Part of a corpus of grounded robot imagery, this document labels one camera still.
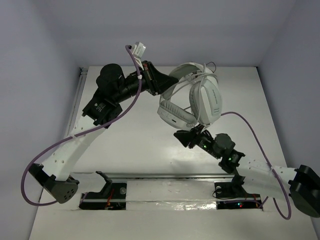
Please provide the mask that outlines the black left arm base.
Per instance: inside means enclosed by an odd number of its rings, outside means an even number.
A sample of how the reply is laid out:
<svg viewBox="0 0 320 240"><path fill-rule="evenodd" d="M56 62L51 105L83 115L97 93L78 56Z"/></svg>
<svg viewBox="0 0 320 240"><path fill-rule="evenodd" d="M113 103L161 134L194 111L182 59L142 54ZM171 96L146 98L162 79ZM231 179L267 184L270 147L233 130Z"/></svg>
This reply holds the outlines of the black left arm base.
<svg viewBox="0 0 320 240"><path fill-rule="evenodd" d="M113 182L102 171L96 171L105 184L99 192L85 192L81 194L79 208L81 210L126 210L126 182Z"/></svg>

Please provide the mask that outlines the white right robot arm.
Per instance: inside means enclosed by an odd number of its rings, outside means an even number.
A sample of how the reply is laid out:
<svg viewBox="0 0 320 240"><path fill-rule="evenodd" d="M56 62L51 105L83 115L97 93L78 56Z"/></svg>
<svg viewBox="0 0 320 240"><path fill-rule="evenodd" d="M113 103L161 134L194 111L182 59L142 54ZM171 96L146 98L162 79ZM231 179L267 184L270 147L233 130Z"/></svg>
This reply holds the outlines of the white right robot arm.
<svg viewBox="0 0 320 240"><path fill-rule="evenodd" d="M285 200L287 207L320 216L320 177L308 166L299 168L272 166L269 160L250 159L236 151L236 144L226 133L212 137L206 129L222 115L219 88L208 80L194 84L189 91L191 112L171 102L177 93L172 86L160 96L157 113L167 124L177 129L174 136L186 148L198 146L219 160L219 167L233 175L226 192L235 198L244 194L265 195Z"/></svg>

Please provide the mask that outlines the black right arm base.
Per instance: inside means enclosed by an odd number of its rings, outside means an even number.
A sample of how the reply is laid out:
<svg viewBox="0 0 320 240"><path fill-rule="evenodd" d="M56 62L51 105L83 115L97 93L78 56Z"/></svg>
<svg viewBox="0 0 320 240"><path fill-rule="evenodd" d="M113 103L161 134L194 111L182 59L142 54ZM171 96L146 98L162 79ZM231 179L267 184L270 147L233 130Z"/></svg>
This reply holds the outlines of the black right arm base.
<svg viewBox="0 0 320 240"><path fill-rule="evenodd" d="M257 193L247 193L243 188L243 177L234 176L229 182L215 182L212 197L218 210L262 210L262 199Z"/></svg>

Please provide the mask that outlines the white over-ear headphones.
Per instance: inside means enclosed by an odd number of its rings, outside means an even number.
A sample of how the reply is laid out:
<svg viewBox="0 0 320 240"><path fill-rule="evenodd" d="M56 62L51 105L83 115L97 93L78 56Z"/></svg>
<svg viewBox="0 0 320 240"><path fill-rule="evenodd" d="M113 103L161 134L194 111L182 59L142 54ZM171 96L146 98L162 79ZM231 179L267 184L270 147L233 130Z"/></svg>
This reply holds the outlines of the white over-ear headphones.
<svg viewBox="0 0 320 240"><path fill-rule="evenodd" d="M219 90L218 77L205 64L186 62L173 69L169 76L182 84L175 90L174 84L160 95L157 114L171 127L189 131L197 124L210 126L222 115L222 95ZM171 102L171 98L188 85L189 108L191 112Z"/></svg>

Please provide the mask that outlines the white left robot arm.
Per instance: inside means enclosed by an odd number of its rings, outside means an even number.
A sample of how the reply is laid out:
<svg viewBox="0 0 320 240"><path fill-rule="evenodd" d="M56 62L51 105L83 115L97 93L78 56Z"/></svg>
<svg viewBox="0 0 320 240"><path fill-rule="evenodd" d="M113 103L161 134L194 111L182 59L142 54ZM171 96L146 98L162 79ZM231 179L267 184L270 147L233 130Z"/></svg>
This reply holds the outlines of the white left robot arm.
<svg viewBox="0 0 320 240"><path fill-rule="evenodd" d="M53 145L55 151L45 161L32 162L28 172L56 203L68 202L79 185L79 181L71 176L71 171L91 143L123 118L134 107L142 92L158 96L176 83L176 77L158 71L146 60L128 76L124 75L118 64L103 66L96 79L97 89L73 130Z"/></svg>

